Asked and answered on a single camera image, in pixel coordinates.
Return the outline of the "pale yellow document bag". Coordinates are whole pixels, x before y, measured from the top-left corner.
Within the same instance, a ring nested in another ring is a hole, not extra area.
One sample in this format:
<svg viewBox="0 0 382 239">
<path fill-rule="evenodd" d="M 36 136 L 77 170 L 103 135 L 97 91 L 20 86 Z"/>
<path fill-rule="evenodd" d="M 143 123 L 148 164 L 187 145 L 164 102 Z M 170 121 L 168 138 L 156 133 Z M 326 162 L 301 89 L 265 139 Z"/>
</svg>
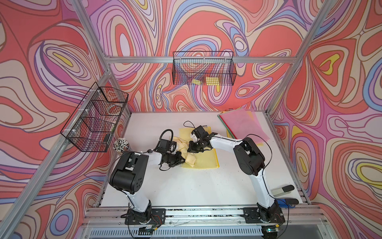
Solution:
<svg viewBox="0 0 382 239">
<path fill-rule="evenodd" d="M 187 142 L 192 141 L 191 132 L 192 128 L 181 128 L 179 130 L 180 139 Z M 219 168 L 219 162 L 215 149 L 209 149 L 203 153 L 188 153 L 188 156 L 194 159 L 194 164 L 190 165 L 187 162 L 182 164 L 182 168 L 187 169 L 216 169 Z"/>
</svg>

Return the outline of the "yellow microfiber cloth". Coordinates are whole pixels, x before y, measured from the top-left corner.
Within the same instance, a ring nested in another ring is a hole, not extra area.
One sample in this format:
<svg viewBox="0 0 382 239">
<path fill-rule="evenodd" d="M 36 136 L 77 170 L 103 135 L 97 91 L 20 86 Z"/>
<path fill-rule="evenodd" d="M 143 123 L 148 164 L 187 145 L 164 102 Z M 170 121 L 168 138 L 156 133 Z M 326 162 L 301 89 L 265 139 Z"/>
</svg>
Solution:
<svg viewBox="0 0 382 239">
<path fill-rule="evenodd" d="M 179 137 L 174 137 L 173 141 L 177 143 L 176 152 L 180 152 L 181 156 L 185 159 L 185 163 L 189 167 L 194 168 L 197 159 L 194 153 L 188 152 L 189 142 Z"/>
</svg>

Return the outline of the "clear mesh document bag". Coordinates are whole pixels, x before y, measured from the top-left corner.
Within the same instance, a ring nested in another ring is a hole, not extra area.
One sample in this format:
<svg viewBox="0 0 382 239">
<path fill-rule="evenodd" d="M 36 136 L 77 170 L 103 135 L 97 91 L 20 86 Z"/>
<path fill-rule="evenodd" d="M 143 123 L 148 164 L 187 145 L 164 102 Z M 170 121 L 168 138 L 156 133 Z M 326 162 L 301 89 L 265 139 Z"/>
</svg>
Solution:
<svg viewBox="0 0 382 239">
<path fill-rule="evenodd" d="M 226 124 L 226 122 L 222 119 L 221 117 L 221 114 L 218 114 L 218 119 L 221 121 L 221 123 L 223 124 L 223 126 L 225 127 L 226 131 L 227 131 L 227 136 L 229 138 L 234 138 L 234 135 L 232 134 L 230 128 L 228 127 L 228 125 Z"/>
</svg>

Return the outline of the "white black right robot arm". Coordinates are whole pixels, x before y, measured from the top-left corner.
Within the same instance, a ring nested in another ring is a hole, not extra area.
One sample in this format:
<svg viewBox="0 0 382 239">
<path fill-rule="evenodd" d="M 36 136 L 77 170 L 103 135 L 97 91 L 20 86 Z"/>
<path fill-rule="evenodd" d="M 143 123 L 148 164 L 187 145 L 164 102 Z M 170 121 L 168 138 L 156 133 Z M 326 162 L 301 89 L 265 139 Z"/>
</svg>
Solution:
<svg viewBox="0 0 382 239">
<path fill-rule="evenodd" d="M 257 195 L 257 213 L 259 220 L 268 223 L 276 220 L 285 223 L 277 199 L 268 187 L 265 175 L 265 157 L 253 139 L 231 139 L 217 133 L 208 133 L 202 126 L 195 128 L 191 134 L 188 152 L 200 153 L 209 149 L 221 149 L 235 155 L 243 173 L 249 176 Z"/>
</svg>

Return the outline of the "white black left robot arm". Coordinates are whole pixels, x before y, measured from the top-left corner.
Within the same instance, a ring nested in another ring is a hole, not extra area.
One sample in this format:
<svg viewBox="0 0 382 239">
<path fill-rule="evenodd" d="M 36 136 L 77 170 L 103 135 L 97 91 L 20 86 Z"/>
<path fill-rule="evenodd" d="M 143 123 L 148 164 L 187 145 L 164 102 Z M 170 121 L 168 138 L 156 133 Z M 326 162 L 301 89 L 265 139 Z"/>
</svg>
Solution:
<svg viewBox="0 0 382 239">
<path fill-rule="evenodd" d="M 163 164 L 167 164 L 171 168 L 182 164 L 185 160 L 178 149 L 175 141 L 161 139 L 154 149 L 146 152 L 123 152 L 109 176 L 109 185 L 126 195 L 134 212 L 149 212 L 151 202 L 139 192 L 147 166 L 153 163 L 161 168 Z"/>
</svg>

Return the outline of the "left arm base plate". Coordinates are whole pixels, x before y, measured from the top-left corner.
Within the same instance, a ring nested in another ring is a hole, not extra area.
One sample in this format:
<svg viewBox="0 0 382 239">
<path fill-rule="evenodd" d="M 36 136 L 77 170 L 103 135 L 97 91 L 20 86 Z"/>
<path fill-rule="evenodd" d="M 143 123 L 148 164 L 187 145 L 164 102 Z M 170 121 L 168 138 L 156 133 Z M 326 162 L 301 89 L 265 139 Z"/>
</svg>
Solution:
<svg viewBox="0 0 382 239">
<path fill-rule="evenodd" d="M 122 215 L 121 218 L 125 219 L 126 225 L 163 225 L 166 221 L 166 209 L 147 209 L 145 212 L 140 213 L 132 209 L 128 209 L 127 213 Z"/>
</svg>

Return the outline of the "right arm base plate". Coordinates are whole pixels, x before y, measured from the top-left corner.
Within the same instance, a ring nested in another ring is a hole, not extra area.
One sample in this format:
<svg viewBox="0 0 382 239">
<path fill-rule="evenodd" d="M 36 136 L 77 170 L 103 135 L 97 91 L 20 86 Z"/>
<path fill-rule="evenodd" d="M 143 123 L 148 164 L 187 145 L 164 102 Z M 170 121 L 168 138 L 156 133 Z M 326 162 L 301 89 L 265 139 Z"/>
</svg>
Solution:
<svg viewBox="0 0 382 239">
<path fill-rule="evenodd" d="M 263 209 L 257 207 L 243 208 L 240 215 L 247 224 L 280 224 L 286 222 L 281 208 Z"/>
</svg>

